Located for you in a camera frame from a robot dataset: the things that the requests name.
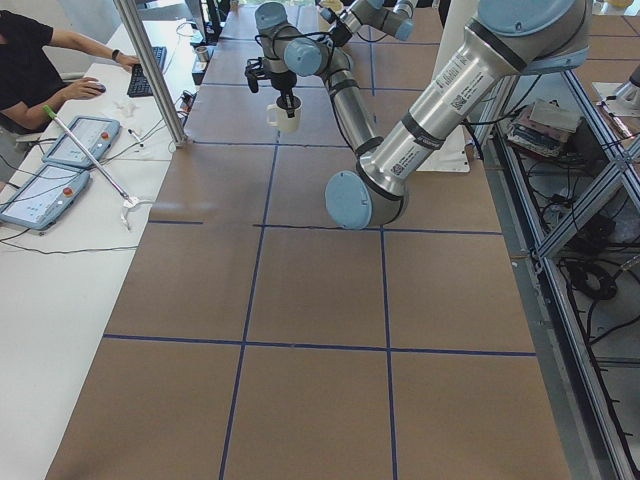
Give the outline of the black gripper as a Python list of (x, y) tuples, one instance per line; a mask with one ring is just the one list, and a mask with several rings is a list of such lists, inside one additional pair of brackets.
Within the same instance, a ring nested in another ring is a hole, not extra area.
[(294, 116), (298, 108), (298, 98), (293, 94), (297, 83), (297, 75), (282, 60), (267, 60), (267, 76), (271, 86), (280, 92), (276, 99), (279, 108), (287, 109), (288, 116)]

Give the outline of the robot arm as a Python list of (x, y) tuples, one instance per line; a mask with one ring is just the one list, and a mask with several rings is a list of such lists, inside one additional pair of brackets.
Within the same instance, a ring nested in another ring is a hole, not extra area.
[(357, 157), (352, 171), (325, 188), (326, 209), (342, 228), (391, 223), (407, 203), (406, 180), (470, 110), (505, 77), (548, 73), (581, 65), (588, 52), (589, 1), (481, 1), (466, 23), (462, 45), (434, 76), (387, 137), (377, 135), (342, 47), (360, 27), (398, 40), (413, 28), (412, 1), (387, 10), (381, 1), (355, 1), (327, 32), (303, 34), (284, 6), (268, 2), (255, 12), (265, 76), (293, 107), (299, 76), (319, 77), (336, 121)]
[(299, 77), (318, 76), (328, 82), (332, 75), (347, 69), (349, 61), (342, 51), (358, 31), (367, 26), (397, 40), (407, 40), (413, 31), (415, 1), (397, 1), (391, 9), (383, 1), (354, 1), (337, 13), (321, 9), (328, 30), (303, 33), (288, 20), (285, 7), (267, 2), (255, 11), (255, 41), (262, 55), (249, 59), (245, 78), (251, 92), (268, 80), (288, 101)]

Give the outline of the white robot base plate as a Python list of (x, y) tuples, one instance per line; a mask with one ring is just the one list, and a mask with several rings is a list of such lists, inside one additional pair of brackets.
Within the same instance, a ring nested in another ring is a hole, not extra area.
[(466, 153), (467, 138), (462, 125), (450, 133), (443, 146), (432, 153), (419, 167), (419, 172), (466, 174), (470, 172)]

